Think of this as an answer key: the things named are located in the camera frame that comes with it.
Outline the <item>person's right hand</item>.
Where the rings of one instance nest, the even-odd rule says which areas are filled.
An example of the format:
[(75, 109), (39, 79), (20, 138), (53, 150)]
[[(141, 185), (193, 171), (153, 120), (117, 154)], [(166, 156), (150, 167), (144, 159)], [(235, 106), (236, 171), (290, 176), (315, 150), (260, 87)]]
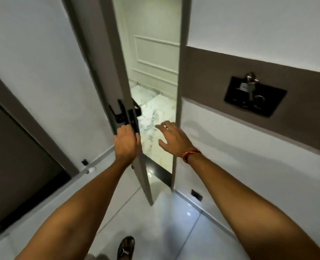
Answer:
[(200, 152), (193, 146), (187, 135), (178, 126), (177, 128), (165, 128), (162, 122), (161, 124), (155, 125), (155, 128), (162, 133), (166, 140), (165, 143), (172, 145), (172, 151), (168, 152), (171, 155), (184, 159), (189, 153)]

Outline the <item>person's left hand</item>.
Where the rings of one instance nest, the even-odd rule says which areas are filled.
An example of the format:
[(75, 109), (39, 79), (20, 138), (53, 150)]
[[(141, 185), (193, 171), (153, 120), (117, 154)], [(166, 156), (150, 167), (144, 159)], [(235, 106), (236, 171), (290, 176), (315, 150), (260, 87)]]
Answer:
[(122, 125), (114, 136), (116, 159), (126, 166), (132, 164), (140, 154), (142, 147), (135, 147), (135, 133), (130, 124)]

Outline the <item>grey door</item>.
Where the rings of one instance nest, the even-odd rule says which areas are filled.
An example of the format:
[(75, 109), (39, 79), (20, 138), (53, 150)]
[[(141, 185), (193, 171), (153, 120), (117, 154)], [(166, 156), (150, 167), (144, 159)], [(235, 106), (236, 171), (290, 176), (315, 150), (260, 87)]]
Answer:
[(113, 0), (62, 0), (113, 134), (134, 108)]

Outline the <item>person's left forearm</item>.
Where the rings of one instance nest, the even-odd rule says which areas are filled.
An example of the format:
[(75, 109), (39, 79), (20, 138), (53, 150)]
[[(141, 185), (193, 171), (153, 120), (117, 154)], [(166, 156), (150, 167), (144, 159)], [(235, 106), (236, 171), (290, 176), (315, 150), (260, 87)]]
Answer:
[(15, 260), (84, 260), (119, 180), (134, 159), (117, 155), (44, 221)]

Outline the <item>person's right forearm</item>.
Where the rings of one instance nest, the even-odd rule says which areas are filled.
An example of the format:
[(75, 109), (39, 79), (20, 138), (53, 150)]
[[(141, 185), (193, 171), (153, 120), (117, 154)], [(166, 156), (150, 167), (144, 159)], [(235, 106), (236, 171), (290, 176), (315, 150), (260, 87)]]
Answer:
[(278, 207), (201, 152), (183, 161), (204, 183), (251, 260), (320, 260), (320, 247)]

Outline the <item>black door lock plate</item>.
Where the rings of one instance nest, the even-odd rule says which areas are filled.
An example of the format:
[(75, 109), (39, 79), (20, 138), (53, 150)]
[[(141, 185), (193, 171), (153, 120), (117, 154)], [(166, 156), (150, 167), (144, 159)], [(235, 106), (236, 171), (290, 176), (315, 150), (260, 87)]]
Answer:
[(132, 126), (134, 133), (140, 134), (137, 116), (135, 115), (135, 109), (134, 108), (129, 109), (127, 113), (128, 113), (128, 119), (129, 119), (130, 125)]

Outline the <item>black door threshold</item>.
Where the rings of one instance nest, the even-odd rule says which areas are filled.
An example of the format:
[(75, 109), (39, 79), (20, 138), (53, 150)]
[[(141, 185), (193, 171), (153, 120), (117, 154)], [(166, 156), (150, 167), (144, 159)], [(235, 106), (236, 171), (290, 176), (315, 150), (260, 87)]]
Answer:
[(165, 168), (160, 166), (158, 163), (153, 161), (148, 156), (144, 155), (145, 166), (148, 172), (157, 177), (160, 181), (162, 181), (169, 188), (172, 186), (172, 173), (167, 171)]

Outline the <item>silver key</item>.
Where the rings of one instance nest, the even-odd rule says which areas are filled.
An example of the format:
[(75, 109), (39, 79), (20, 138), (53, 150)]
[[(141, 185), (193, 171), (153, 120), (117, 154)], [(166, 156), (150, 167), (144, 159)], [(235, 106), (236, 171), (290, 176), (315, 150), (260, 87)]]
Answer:
[(259, 78), (257, 78), (256, 74), (254, 72), (249, 72), (246, 74), (244, 82), (242, 82), (239, 86), (240, 90), (248, 92), (249, 101), (254, 100), (254, 91), (258, 82)]

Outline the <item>dark brown sandal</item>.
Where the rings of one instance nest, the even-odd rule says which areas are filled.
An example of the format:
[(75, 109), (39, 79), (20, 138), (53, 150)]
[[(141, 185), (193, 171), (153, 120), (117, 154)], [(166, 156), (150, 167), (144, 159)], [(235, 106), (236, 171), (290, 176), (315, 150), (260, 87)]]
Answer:
[(135, 249), (135, 239), (132, 236), (127, 236), (121, 241), (118, 252), (117, 260), (132, 260)]

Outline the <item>dark brown door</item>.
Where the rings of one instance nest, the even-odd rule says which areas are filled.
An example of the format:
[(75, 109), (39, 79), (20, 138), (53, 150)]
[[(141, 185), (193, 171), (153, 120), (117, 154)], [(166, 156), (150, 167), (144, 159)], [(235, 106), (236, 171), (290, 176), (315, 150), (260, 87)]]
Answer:
[(0, 235), (71, 178), (0, 105)]

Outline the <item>white moulded wall panel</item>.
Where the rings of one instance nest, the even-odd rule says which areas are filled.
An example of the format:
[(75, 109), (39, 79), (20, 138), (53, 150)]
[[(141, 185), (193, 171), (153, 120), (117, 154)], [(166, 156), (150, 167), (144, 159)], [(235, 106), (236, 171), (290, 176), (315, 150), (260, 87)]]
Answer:
[(133, 71), (170, 86), (178, 86), (180, 44), (134, 35), (135, 65)]

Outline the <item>black wall switch panel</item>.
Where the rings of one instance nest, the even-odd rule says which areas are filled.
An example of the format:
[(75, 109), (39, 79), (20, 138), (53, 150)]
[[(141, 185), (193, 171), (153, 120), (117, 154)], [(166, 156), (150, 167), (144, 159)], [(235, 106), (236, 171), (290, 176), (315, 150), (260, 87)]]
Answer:
[(258, 115), (271, 117), (286, 96), (287, 90), (258, 82), (254, 91), (254, 100), (249, 101), (248, 92), (239, 89), (244, 78), (231, 78), (224, 101)]

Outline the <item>brown door frame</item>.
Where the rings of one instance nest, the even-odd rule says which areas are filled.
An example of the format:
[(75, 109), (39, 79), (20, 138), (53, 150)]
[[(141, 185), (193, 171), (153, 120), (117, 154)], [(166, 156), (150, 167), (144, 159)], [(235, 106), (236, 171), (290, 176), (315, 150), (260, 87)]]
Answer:
[(0, 79), (0, 106), (19, 126), (71, 177), (79, 174), (79, 169), (59, 148), (49, 134), (42, 128), (23, 104), (12, 94)]

